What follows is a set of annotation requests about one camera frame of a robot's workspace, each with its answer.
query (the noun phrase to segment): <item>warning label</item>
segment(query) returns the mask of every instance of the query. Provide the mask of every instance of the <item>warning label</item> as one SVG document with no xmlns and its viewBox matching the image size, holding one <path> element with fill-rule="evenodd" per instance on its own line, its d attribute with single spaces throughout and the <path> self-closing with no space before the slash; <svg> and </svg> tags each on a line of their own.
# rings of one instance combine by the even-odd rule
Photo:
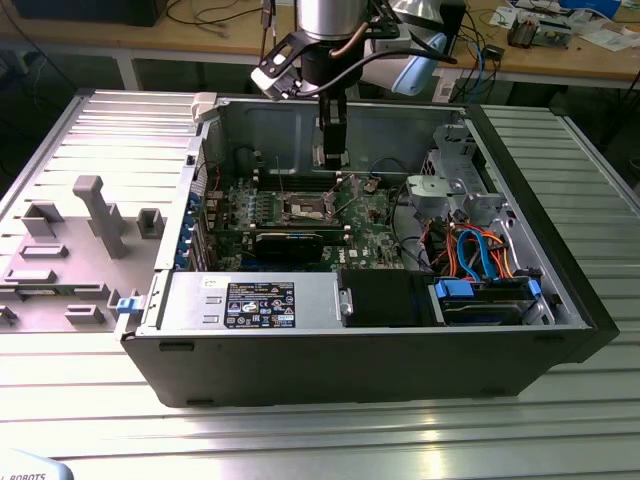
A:
<svg viewBox="0 0 640 480">
<path fill-rule="evenodd" d="M 293 283 L 229 283 L 227 328 L 294 328 Z"/>
</svg>

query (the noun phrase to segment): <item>slotted aluminum surface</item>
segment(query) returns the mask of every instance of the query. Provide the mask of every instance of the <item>slotted aluminum surface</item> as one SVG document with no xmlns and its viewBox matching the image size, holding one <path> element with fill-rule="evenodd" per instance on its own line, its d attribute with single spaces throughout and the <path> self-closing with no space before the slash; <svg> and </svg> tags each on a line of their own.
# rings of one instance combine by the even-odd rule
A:
<svg viewBox="0 0 640 480">
<path fill-rule="evenodd" d="M 580 178 L 589 185 L 610 183 L 600 167 L 585 169 Z M 566 173 L 533 170 L 530 181 L 545 185 Z M 574 209 L 553 213 L 575 243 L 591 228 Z M 621 236 L 611 233 L 609 245 L 635 235 L 637 225 L 618 216 L 611 225 Z M 0 442 L 64 460 L 76 479 L 92 480 L 635 479 L 640 300 L 605 291 L 610 281 L 637 281 L 630 263 L 585 263 L 602 275 L 596 289 L 622 334 L 587 363 L 554 368 L 518 398 L 170 409 L 111 335 L 0 336 Z"/>
<path fill-rule="evenodd" d="M 32 202 L 54 202 L 65 217 L 88 217 L 72 193 L 78 175 L 100 175 L 103 197 L 123 217 L 135 218 L 141 208 L 166 216 L 196 134 L 192 101 L 185 93 L 100 90 L 76 97 L 34 155 L 32 169 L 25 168 L 31 175 L 0 220 L 0 269 L 26 233 L 20 218 Z"/>
</svg>

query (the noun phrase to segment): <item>white paper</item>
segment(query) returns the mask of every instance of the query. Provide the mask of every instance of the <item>white paper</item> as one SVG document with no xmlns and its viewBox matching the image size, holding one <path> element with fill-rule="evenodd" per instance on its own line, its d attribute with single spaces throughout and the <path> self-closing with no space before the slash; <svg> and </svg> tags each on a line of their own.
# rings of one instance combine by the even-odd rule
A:
<svg viewBox="0 0 640 480">
<path fill-rule="evenodd" d="M 582 35 L 585 40 L 598 45 L 599 47 L 606 48 L 612 52 L 618 52 L 629 47 L 632 42 L 629 41 L 624 35 L 612 32 L 611 30 L 602 29 L 597 32 Z"/>
<path fill-rule="evenodd" d="M 513 22 L 516 20 L 517 14 L 517 8 L 498 7 L 496 8 L 496 13 L 493 14 L 489 23 L 497 27 L 511 28 L 511 25 L 513 25 Z"/>
</svg>

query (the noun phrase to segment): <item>black cable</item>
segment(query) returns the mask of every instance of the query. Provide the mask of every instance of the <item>black cable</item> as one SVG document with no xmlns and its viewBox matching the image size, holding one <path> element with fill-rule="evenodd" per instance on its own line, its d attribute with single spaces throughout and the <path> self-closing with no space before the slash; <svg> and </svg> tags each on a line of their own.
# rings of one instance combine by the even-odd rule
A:
<svg viewBox="0 0 640 480">
<path fill-rule="evenodd" d="M 298 31 L 298 0 L 293 0 L 293 31 Z"/>
<path fill-rule="evenodd" d="M 44 51 L 33 41 L 31 40 L 31 37 L 29 37 L 29 35 L 27 35 L 24 30 L 22 30 L 20 28 L 20 26 L 15 22 L 15 20 L 13 19 L 13 17 L 11 15 L 9 15 L 9 12 L 7 11 L 7 7 L 5 6 L 3 1 L 0 1 L 0 5 L 2 6 L 2 11 L 4 12 L 5 16 L 7 17 L 7 19 L 9 20 L 9 22 L 11 23 L 11 25 L 13 25 L 13 27 L 18 31 L 18 33 L 20 33 L 20 35 L 22 35 L 22 37 L 31 44 L 31 46 L 33 48 L 35 48 L 37 50 L 37 52 L 43 56 L 43 58 L 49 62 L 49 65 L 51 65 L 53 67 L 53 69 L 58 72 L 58 74 L 65 80 L 65 82 L 67 82 L 67 84 L 69 85 L 69 87 L 71 87 L 71 89 L 73 90 L 73 92 L 75 93 L 76 90 L 78 90 L 78 87 L 75 83 L 73 83 L 73 81 L 71 81 L 71 79 L 69 77 L 67 77 L 65 75 L 65 73 L 60 70 L 60 68 L 58 68 L 58 66 L 53 63 L 51 61 L 51 59 L 47 56 L 46 53 L 44 53 Z"/>
<path fill-rule="evenodd" d="M 622 97 L 622 100 L 620 100 L 621 104 L 624 104 L 624 102 L 627 99 L 627 97 L 629 97 L 629 95 L 631 95 L 631 92 L 633 92 L 633 88 L 638 83 L 638 80 L 640 80 L 640 70 L 638 70 L 638 73 L 636 74 L 636 78 L 633 79 L 633 82 L 631 83 L 631 86 L 629 87 L 629 90 L 627 90 L 627 93 L 625 93 L 624 97 Z"/>
<path fill-rule="evenodd" d="M 626 123 L 626 119 L 631 115 L 633 115 L 633 113 L 640 106 L 640 93 L 636 93 L 636 98 L 631 101 L 629 106 L 625 105 L 625 102 L 627 101 L 629 96 L 633 93 L 634 91 L 633 89 L 639 80 L 640 80 L 640 70 L 638 70 L 638 73 L 636 74 L 636 77 L 631 83 L 631 86 L 625 93 L 624 97 L 622 97 L 622 100 L 620 101 L 620 107 L 618 107 L 618 111 L 614 116 L 613 122 L 609 124 L 609 128 L 607 128 L 605 132 L 602 134 L 602 136 L 600 137 L 600 145 L 602 147 L 607 147 L 613 141 L 616 135 L 618 135 L 618 132 L 620 131 L 622 126 Z"/>
<path fill-rule="evenodd" d="M 400 241 L 400 239 L 398 238 L 398 233 L 396 232 L 396 226 L 395 226 L 395 219 L 396 219 L 396 209 L 398 207 L 398 203 L 400 201 L 400 196 L 402 195 L 402 192 L 404 190 L 407 189 L 407 184 L 404 183 L 402 185 L 402 187 L 400 189 L 398 189 L 398 194 L 396 195 L 396 200 L 393 203 L 393 208 L 391 209 L 391 234 L 393 235 L 394 240 L 396 241 L 396 243 L 398 244 L 398 246 L 400 247 L 400 250 L 407 255 L 409 258 L 411 258 L 413 261 L 415 261 L 418 264 L 418 268 L 420 270 L 422 270 L 423 268 L 429 269 L 429 266 L 427 265 L 427 263 L 424 260 L 421 260 L 419 257 L 417 257 L 416 255 L 413 254 L 413 252 L 411 252 L 410 250 L 408 250 Z"/>
<path fill-rule="evenodd" d="M 475 34 L 476 40 L 475 40 L 475 44 L 478 46 L 478 50 L 480 51 L 480 55 L 482 55 L 482 52 L 484 52 L 485 47 L 486 47 L 486 41 L 484 39 L 484 36 L 482 35 L 482 33 L 480 33 L 480 31 L 478 30 L 478 28 L 476 27 L 476 22 L 473 19 L 473 17 L 469 14 L 469 11 L 467 10 L 465 12 L 465 15 L 467 17 L 469 17 L 469 20 L 471 21 L 471 27 L 468 27 L 467 25 L 460 25 L 460 28 L 464 28 L 466 30 L 469 30 L 470 32 Z M 467 36 L 466 34 L 458 34 L 458 38 L 465 40 L 465 41 L 473 41 L 473 39 L 471 39 L 471 37 Z M 478 68 L 478 65 L 480 63 L 480 58 L 477 57 L 477 53 L 476 56 L 474 56 L 472 54 L 472 57 L 475 58 L 475 63 L 473 64 L 473 68 L 471 69 L 471 71 L 469 72 L 469 75 L 467 76 L 464 84 L 462 85 L 462 87 L 458 87 L 457 85 L 455 86 L 457 92 L 453 95 L 451 101 L 455 102 L 456 99 L 458 98 L 458 95 L 460 93 L 463 93 L 463 98 L 464 95 L 466 95 L 469 92 L 473 92 L 473 90 L 475 90 L 476 86 L 478 86 L 478 84 L 480 83 L 480 81 L 482 80 L 480 78 L 480 75 L 478 75 L 478 77 L 476 78 L 475 83 L 473 84 L 473 87 L 471 88 L 471 90 L 467 90 L 467 85 L 469 84 L 469 81 L 471 80 L 471 77 L 473 76 L 473 73 L 476 71 L 476 69 Z"/>
<path fill-rule="evenodd" d="M 400 168 L 402 168 L 402 169 L 403 169 L 407 174 L 411 175 L 411 172 L 409 171 L 409 169 L 408 169 L 407 167 L 405 167 L 405 166 L 402 164 L 402 162 L 400 162 L 400 160 L 398 160 L 397 158 L 393 158 L 393 157 L 384 157 L 384 158 L 379 158 L 378 160 L 376 160 L 375 162 L 373 162 L 373 163 L 371 164 L 371 167 L 369 168 L 369 175 L 372 175 L 372 174 L 374 173 L 374 172 L 373 172 L 373 169 L 374 169 L 374 168 L 376 168 L 376 165 L 378 165 L 379 163 L 382 163 L 382 162 L 386 162 L 386 161 L 389 161 L 389 162 L 393 162 L 393 163 L 395 163 L 395 164 L 396 164 L 396 165 L 398 165 Z"/>
<path fill-rule="evenodd" d="M 335 77 L 333 80 L 325 83 L 324 85 L 318 88 L 309 90 L 307 92 L 294 92 L 293 95 L 298 98 L 313 97 L 314 95 L 317 95 L 319 93 L 324 92 L 325 90 L 328 90 L 329 88 L 333 87 L 337 83 L 340 83 L 340 81 L 343 80 L 345 77 L 351 75 L 351 73 L 353 73 L 354 70 L 357 70 L 365 66 L 367 63 L 371 63 L 374 60 L 377 60 L 379 58 L 390 57 L 394 55 L 413 55 L 415 57 L 430 58 L 432 60 L 439 60 L 441 62 L 451 63 L 454 65 L 458 63 L 458 61 L 455 58 L 448 57 L 447 55 L 443 55 L 441 53 L 439 53 L 438 55 L 435 55 L 431 52 L 425 52 L 423 50 L 418 50 L 416 48 L 397 48 L 393 50 L 384 50 L 382 52 L 372 53 L 371 55 L 364 57 L 362 60 L 354 63 L 349 68 L 344 70 L 340 75 Z"/>
<path fill-rule="evenodd" d="M 264 49 L 267 43 L 267 29 L 262 28 L 262 41 L 260 42 L 260 63 L 264 60 Z"/>
<path fill-rule="evenodd" d="M 254 8 L 254 9 L 251 9 L 251 10 L 245 10 L 244 12 L 236 13 L 236 14 L 231 15 L 229 17 L 217 18 L 216 20 L 211 20 L 211 21 L 207 21 L 207 22 L 189 22 L 189 21 L 186 21 L 186 20 L 181 20 L 181 19 L 176 18 L 173 15 L 171 15 L 171 9 L 173 7 L 175 7 L 181 1 L 182 0 L 174 0 L 173 3 L 171 3 L 171 4 L 169 4 L 167 6 L 167 18 L 170 18 L 174 22 L 181 23 L 182 25 L 213 25 L 215 23 L 226 22 L 228 20 L 233 20 L 234 18 L 238 18 L 238 17 L 241 17 L 243 15 L 248 15 L 249 13 L 260 12 L 262 10 L 262 8 Z"/>
</svg>

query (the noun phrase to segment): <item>table leg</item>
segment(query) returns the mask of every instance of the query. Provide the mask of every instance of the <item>table leg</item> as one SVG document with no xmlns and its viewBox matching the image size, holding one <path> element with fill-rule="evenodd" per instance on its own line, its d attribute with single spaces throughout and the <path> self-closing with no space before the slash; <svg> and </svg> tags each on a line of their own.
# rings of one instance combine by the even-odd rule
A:
<svg viewBox="0 0 640 480">
<path fill-rule="evenodd" d="M 434 103 L 449 103 L 456 80 L 462 76 L 463 71 L 461 68 L 443 68 L 440 70 L 438 85 L 433 94 Z"/>
<path fill-rule="evenodd" d="M 120 77 L 122 77 L 122 83 L 125 90 L 143 90 L 140 78 L 138 78 L 138 72 L 136 72 L 133 65 L 133 58 L 123 52 L 118 52 L 118 55 L 114 57 L 118 63 L 118 70 L 120 70 Z"/>
</svg>

